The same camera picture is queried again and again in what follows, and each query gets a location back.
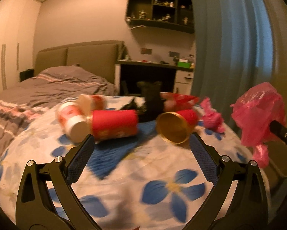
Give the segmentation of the blue foam net sleeve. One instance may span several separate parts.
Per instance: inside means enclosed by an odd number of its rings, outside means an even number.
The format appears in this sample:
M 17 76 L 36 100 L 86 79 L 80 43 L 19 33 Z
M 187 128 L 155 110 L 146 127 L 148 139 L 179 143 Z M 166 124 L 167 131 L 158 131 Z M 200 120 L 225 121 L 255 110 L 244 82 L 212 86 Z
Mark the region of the blue foam net sleeve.
M 86 165 L 89 171 L 97 178 L 104 179 L 123 158 L 157 134 L 156 121 L 141 122 L 137 128 L 138 133 L 135 136 L 109 139 L 97 143 Z

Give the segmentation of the beige trash bin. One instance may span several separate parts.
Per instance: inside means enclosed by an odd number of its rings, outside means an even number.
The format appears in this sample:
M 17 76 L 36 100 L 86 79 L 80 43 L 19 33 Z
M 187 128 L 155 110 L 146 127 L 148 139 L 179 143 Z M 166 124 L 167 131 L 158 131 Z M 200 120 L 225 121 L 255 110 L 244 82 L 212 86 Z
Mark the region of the beige trash bin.
M 287 178 L 287 146 L 282 141 L 266 143 L 269 165 L 264 169 L 268 177 Z

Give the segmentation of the red cylindrical gift tube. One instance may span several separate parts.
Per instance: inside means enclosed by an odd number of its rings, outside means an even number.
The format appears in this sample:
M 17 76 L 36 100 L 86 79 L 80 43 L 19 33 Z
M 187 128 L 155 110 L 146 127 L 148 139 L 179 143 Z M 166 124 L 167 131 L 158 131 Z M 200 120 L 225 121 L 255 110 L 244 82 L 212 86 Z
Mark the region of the red cylindrical gift tube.
M 87 122 L 96 141 L 135 136 L 138 132 L 135 110 L 96 110 L 87 117 Z

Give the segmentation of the grey upholstered headboard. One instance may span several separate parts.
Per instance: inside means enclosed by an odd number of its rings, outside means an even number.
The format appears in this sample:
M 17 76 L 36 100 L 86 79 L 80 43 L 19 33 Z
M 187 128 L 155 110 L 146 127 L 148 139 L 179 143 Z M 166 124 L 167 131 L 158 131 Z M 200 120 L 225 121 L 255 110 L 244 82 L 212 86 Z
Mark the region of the grey upholstered headboard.
M 34 75 L 49 67 L 79 67 L 114 83 L 115 65 L 125 55 L 122 40 L 74 43 L 40 50 L 36 55 Z

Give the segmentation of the pink plastic bag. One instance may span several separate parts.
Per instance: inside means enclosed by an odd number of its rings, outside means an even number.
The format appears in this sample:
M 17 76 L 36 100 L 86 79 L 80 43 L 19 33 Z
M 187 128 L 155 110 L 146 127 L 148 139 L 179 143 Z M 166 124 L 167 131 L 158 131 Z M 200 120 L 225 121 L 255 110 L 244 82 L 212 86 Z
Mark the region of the pink plastic bag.
M 242 130 L 241 144 L 253 148 L 252 159 L 260 168 L 269 165 L 266 142 L 276 140 L 269 126 L 272 121 L 286 125 L 285 105 L 282 96 L 268 82 L 258 84 L 240 96 L 231 105 L 231 117 Z

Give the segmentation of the red white paper cup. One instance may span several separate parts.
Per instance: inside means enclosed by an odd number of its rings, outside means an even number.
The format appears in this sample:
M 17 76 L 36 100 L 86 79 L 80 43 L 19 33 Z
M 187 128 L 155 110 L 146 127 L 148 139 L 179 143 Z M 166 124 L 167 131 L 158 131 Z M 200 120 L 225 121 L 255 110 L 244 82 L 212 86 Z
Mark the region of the red white paper cup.
M 56 116 L 63 132 L 72 142 L 80 143 L 90 133 L 86 117 L 77 103 L 69 101 L 60 104 Z
M 107 108 L 107 101 L 102 95 L 88 95 L 81 94 L 75 101 L 85 116 L 91 114 L 95 110 L 105 110 Z

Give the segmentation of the red snack bag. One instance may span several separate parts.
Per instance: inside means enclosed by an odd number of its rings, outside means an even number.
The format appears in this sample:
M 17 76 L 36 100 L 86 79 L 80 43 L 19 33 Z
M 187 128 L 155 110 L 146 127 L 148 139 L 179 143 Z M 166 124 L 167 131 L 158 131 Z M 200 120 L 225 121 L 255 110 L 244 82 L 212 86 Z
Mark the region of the red snack bag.
M 200 98 L 191 95 L 177 94 L 171 92 L 161 92 L 160 96 L 165 100 L 164 112 L 177 112 L 193 109 Z

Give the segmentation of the dark desk with white drawers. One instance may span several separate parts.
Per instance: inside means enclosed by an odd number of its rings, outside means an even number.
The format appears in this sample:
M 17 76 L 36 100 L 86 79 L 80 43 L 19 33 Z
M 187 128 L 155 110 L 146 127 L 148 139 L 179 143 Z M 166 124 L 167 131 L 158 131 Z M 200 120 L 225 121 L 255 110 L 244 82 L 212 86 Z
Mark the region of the dark desk with white drawers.
M 140 81 L 161 83 L 161 92 L 189 95 L 193 76 L 193 69 L 185 67 L 120 60 L 115 65 L 114 85 L 121 96 L 140 96 Z

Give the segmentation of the red gold tube lid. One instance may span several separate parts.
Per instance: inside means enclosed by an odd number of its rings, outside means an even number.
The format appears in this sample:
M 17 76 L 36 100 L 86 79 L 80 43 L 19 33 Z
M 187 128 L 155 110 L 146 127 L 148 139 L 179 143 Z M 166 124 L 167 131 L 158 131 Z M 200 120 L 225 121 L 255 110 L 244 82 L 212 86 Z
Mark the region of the red gold tube lid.
M 198 115 L 193 109 L 166 112 L 157 117 L 156 131 L 164 141 L 182 144 L 189 139 L 197 124 Z

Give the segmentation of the black bedside table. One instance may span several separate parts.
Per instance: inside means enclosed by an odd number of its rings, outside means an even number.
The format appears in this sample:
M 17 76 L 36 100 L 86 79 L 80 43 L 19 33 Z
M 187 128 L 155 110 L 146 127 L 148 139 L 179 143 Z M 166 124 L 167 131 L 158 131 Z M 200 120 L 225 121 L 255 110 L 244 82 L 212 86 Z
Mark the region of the black bedside table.
M 34 77 L 34 69 L 26 69 L 19 73 L 20 82 Z

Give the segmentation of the green box on desk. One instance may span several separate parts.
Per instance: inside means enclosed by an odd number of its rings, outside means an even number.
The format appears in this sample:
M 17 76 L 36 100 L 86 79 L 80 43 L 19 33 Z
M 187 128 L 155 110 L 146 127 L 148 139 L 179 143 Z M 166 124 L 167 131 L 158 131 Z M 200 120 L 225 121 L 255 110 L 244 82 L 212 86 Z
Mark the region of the green box on desk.
M 191 63 L 189 63 L 189 61 L 186 59 L 179 59 L 177 66 L 189 69 L 191 67 Z

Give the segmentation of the white wardrobe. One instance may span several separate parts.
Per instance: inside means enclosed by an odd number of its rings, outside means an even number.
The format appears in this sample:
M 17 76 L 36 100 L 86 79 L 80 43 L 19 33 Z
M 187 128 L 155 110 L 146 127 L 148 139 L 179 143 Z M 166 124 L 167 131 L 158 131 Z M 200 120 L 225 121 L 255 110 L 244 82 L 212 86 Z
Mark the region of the white wardrobe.
M 35 24 L 41 2 L 0 1 L 0 92 L 20 81 L 20 72 L 33 68 Z

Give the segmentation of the small pink plastic scrap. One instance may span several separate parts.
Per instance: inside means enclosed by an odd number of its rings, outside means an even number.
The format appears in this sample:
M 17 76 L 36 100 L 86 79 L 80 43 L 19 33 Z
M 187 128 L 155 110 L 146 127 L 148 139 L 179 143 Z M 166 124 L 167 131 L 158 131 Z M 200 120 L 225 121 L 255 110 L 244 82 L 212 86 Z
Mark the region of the small pink plastic scrap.
M 224 133 L 224 119 L 219 112 L 212 108 L 210 98 L 205 97 L 200 106 L 204 110 L 204 115 L 202 116 L 204 127 L 217 133 Z

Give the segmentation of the dark wall shelf unit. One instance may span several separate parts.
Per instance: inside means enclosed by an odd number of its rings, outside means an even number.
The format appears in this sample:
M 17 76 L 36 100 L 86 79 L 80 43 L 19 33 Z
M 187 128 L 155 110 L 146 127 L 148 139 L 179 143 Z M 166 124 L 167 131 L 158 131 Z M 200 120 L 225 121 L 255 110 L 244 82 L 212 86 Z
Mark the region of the dark wall shelf unit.
M 150 26 L 193 34 L 192 0 L 128 0 L 125 21 L 131 28 Z

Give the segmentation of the blue grey curtain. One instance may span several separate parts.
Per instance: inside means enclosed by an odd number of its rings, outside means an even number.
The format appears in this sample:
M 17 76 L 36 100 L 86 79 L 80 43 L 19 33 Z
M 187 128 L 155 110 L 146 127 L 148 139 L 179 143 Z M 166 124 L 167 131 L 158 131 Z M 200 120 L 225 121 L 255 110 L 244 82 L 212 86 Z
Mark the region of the blue grey curtain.
M 196 66 L 192 94 L 209 97 L 236 129 L 231 105 L 269 82 L 287 123 L 287 0 L 192 0 Z

